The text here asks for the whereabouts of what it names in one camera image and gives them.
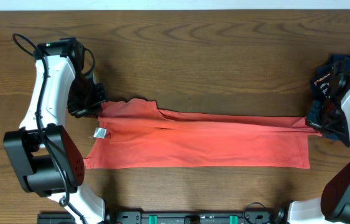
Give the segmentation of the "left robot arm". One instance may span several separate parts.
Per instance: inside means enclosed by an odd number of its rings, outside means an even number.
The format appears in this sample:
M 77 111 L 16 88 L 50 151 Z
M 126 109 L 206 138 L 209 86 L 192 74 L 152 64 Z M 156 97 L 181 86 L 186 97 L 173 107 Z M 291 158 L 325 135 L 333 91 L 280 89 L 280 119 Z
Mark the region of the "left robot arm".
M 84 181 L 81 152 L 65 129 L 66 115 L 97 118 L 107 101 L 94 69 L 84 70 L 88 49 L 76 38 L 32 44 L 36 80 L 29 108 L 3 146 L 25 192 L 57 202 L 63 215 L 41 214 L 38 223 L 106 223 L 104 200 Z

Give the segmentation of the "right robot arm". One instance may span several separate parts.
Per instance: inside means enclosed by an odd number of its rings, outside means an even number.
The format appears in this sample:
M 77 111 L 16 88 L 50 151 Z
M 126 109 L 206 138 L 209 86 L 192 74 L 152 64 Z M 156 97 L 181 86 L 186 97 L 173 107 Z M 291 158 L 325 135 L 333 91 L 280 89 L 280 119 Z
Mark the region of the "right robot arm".
M 350 148 L 350 55 L 333 55 L 311 80 L 313 104 L 306 124 Z M 321 197 L 291 202 L 276 223 L 350 223 L 350 162 Z

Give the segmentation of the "red Boyd soccer t-shirt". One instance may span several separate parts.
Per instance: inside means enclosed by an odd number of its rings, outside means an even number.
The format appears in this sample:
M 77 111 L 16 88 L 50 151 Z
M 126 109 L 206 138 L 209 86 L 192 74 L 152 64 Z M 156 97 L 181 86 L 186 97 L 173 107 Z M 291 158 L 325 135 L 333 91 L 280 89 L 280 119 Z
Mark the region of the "red Boyd soccer t-shirt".
M 294 167 L 307 169 L 304 117 L 182 113 L 133 99 L 107 102 L 103 135 L 85 158 L 89 169 L 136 167 Z

